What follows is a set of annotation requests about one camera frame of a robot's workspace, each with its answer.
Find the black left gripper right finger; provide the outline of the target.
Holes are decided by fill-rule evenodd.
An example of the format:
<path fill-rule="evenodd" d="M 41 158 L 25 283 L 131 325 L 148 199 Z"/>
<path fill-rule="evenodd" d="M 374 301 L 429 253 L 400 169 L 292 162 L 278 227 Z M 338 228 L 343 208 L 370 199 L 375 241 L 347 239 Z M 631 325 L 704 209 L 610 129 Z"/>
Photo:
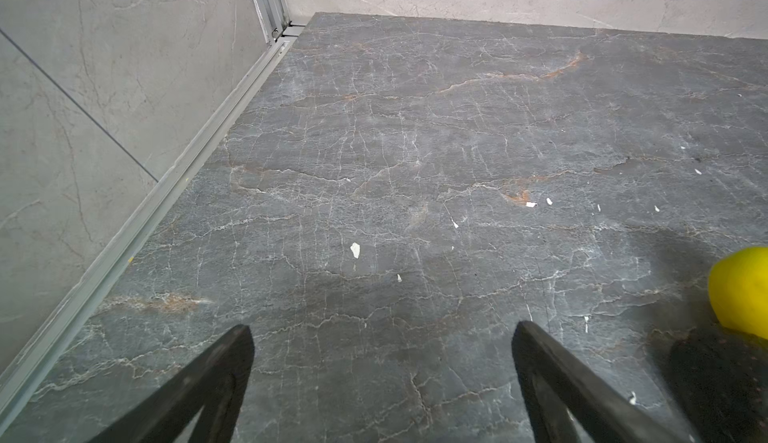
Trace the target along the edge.
<path fill-rule="evenodd" d="M 575 423 L 595 442 L 678 442 L 532 321 L 517 324 L 511 352 L 534 439 L 578 442 Z"/>

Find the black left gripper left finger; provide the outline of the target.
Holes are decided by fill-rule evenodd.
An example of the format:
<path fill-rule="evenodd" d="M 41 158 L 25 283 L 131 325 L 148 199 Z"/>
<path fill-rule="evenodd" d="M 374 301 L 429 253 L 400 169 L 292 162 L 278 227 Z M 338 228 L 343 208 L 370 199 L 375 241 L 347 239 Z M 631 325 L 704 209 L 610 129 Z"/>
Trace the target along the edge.
<path fill-rule="evenodd" d="M 250 328 L 235 325 L 172 379 L 92 438 L 173 442 L 190 422 L 191 442 L 229 442 L 254 362 Z"/>

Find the dark fake avocado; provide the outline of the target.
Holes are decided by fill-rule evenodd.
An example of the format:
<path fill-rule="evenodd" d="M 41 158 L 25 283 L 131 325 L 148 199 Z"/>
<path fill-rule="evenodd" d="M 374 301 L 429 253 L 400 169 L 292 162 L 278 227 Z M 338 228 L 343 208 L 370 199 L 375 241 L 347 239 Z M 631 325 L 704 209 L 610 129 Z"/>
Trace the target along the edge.
<path fill-rule="evenodd" d="M 710 326 L 669 353 L 673 393 L 704 442 L 767 440 L 767 341 Z"/>

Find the yellow fake lemon fruit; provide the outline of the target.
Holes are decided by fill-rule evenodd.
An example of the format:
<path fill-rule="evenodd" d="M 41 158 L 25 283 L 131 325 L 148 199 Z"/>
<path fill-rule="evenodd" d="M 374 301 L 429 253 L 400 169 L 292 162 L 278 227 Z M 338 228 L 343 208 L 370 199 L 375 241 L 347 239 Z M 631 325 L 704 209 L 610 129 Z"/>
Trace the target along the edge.
<path fill-rule="evenodd" d="M 766 339 L 767 248 L 745 248 L 715 263 L 708 296 L 723 327 Z"/>

